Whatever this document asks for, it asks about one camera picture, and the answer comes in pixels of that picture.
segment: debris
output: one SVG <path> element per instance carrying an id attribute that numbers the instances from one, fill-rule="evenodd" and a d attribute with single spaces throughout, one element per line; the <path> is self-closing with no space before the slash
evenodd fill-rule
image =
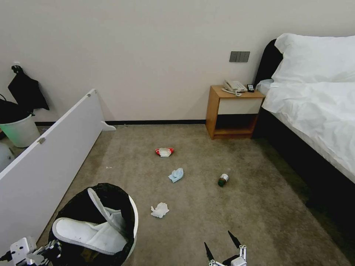
<path id="1" fill-rule="evenodd" d="M 171 179 L 171 181 L 173 181 L 173 183 L 175 183 L 176 181 L 180 180 L 183 177 L 183 175 L 184 175 L 183 168 L 178 168 L 171 172 L 169 178 Z"/>
<path id="2" fill-rule="evenodd" d="M 174 148 L 159 148 L 155 149 L 155 153 L 160 157 L 169 157 L 174 152 Z"/>
<path id="3" fill-rule="evenodd" d="M 227 174 L 222 174 L 218 180 L 218 185 L 220 187 L 223 187 L 227 183 L 228 180 L 229 180 L 229 176 Z"/>
<path id="4" fill-rule="evenodd" d="M 153 206 L 151 206 L 151 215 L 154 217 L 158 218 L 163 218 L 163 216 L 169 211 L 168 205 L 166 203 L 159 203 L 156 208 L 154 209 Z"/>

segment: black bed frame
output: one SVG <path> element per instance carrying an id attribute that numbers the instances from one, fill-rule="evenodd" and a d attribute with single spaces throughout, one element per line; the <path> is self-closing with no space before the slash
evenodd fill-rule
<path id="1" fill-rule="evenodd" d="M 255 86 L 261 80 L 270 79 L 283 58 L 274 44 L 272 40 L 264 50 Z M 263 108 L 253 137 L 266 138 L 309 186 L 308 207 L 321 204 L 342 223 L 354 223 L 355 184 L 351 180 Z"/>

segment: blue cloth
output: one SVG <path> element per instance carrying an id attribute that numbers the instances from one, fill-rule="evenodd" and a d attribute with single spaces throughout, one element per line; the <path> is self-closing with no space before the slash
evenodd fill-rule
<path id="1" fill-rule="evenodd" d="M 183 177 L 183 175 L 184 175 L 184 170 L 182 168 L 178 168 L 171 172 L 169 178 L 171 179 L 171 181 L 173 181 L 173 183 L 175 183 L 176 181 L 180 180 Z"/>

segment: telephone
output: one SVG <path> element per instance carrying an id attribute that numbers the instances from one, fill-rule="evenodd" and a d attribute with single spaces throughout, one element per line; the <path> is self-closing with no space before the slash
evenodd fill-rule
<path id="1" fill-rule="evenodd" d="M 223 91 L 235 94 L 237 97 L 241 96 L 240 92 L 248 91 L 247 88 L 239 81 L 230 81 L 225 79 L 223 87 L 225 88 L 222 89 Z"/>

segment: remote control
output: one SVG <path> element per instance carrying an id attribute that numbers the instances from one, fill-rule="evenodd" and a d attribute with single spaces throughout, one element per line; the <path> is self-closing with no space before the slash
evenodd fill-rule
<path id="1" fill-rule="evenodd" d="M 254 92 L 254 85 L 248 84 L 248 92 Z"/>

